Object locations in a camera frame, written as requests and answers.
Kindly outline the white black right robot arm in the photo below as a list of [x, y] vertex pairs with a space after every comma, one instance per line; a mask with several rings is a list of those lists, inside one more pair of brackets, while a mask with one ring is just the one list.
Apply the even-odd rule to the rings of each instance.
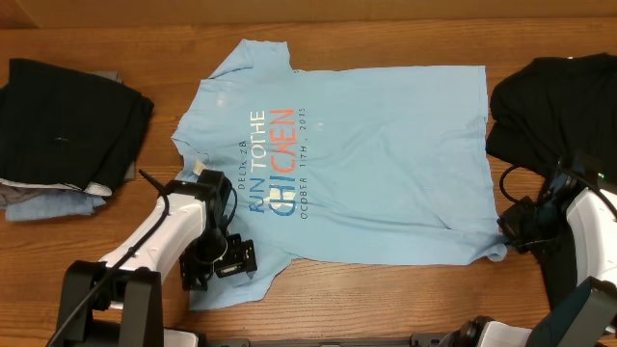
[[515, 200], [497, 222], [539, 262], [550, 313], [533, 329], [478, 316], [431, 345], [597, 346], [616, 332], [616, 186], [597, 159], [560, 159], [538, 199]]

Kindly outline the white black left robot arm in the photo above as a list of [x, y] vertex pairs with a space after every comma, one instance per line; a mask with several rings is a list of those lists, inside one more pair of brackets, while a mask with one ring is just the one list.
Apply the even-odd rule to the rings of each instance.
[[163, 323], [162, 285], [175, 265], [187, 291], [213, 277], [257, 269], [255, 246], [228, 227], [237, 193], [226, 176], [203, 170], [195, 182], [148, 182], [159, 196], [151, 214], [97, 262], [77, 260], [65, 272], [51, 346], [204, 346], [203, 333]]

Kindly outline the light blue printed t-shirt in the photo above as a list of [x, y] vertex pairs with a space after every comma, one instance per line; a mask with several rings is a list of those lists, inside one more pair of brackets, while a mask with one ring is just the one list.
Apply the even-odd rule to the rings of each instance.
[[261, 300], [296, 258], [468, 265], [507, 253], [485, 150], [483, 66], [295, 69], [283, 42], [243, 40], [173, 135], [184, 161], [223, 172], [230, 230], [257, 270], [213, 279], [194, 310]]

